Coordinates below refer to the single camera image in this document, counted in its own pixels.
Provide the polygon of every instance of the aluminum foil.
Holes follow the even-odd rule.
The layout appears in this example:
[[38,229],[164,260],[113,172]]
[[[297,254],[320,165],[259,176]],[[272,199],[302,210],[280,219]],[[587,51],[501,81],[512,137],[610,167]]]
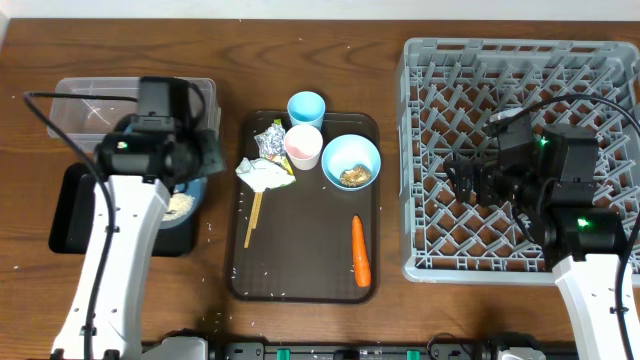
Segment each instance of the aluminum foil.
[[267,131],[262,134],[256,135],[254,139],[256,139],[256,143],[258,143],[260,157],[266,158],[267,156],[287,155],[284,149],[284,135],[284,128],[278,122],[271,124]]

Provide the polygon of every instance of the green indicator light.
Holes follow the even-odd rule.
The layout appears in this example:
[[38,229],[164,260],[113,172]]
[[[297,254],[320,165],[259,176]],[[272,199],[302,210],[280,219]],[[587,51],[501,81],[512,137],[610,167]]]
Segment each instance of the green indicator light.
[[591,225],[590,222],[588,222],[587,220],[585,220],[584,218],[579,218],[578,219],[578,226],[579,227],[585,227],[585,226],[589,226]]

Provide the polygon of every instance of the white wall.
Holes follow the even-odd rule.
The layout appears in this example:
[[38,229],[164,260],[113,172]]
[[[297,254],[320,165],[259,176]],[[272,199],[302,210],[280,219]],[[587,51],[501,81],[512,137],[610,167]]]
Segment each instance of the white wall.
[[7,33],[8,26],[9,17],[0,11],[0,50],[2,50],[2,41],[4,40],[4,35]]
[[10,18],[640,20],[640,0],[0,0],[0,11]]

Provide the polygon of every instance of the wooden table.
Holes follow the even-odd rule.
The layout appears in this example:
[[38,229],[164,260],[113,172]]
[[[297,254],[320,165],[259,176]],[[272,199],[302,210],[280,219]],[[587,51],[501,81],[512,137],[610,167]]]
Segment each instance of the wooden table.
[[[321,92],[331,111],[369,114],[380,128],[381,272],[379,290],[370,302],[336,306],[233,299],[222,281],[234,186],[234,174],[228,171],[209,183],[193,253],[151,262],[144,340],[180,328],[263,334],[271,342],[426,343],[441,331],[466,338],[519,331],[540,340],[572,340],[567,311],[554,287],[413,284],[400,273],[394,70],[411,37],[640,45],[640,24],[11,21],[0,54],[0,356],[48,357],[76,290],[83,257],[57,255],[47,246],[62,174],[76,158],[48,137],[21,100],[24,91],[51,91],[60,79],[74,76],[213,79],[230,167],[239,160],[243,118],[255,109],[284,108],[299,90]],[[49,104],[42,106],[48,110]]]

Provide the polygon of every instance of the black tray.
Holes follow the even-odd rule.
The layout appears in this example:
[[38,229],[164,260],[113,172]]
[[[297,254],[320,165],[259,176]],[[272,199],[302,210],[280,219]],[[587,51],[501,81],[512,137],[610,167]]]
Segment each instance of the black tray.
[[[62,179],[56,214],[53,217],[49,248],[60,254],[87,252],[93,224],[93,188],[96,182],[84,164],[67,168]],[[194,216],[171,229],[158,231],[152,256],[181,256],[194,246]]]
[[[286,112],[259,111],[242,130],[240,153],[258,157],[253,137],[274,119],[290,127]],[[322,125],[324,146],[344,134],[358,134],[379,145],[375,121],[361,114],[328,113]],[[238,179],[227,261],[227,284],[239,299],[358,304],[378,286],[378,180],[354,192],[336,188],[320,162],[311,170],[294,168],[296,182],[267,190],[251,244],[244,249],[254,192]],[[360,288],[353,269],[351,221],[360,216],[371,264],[371,286]]]

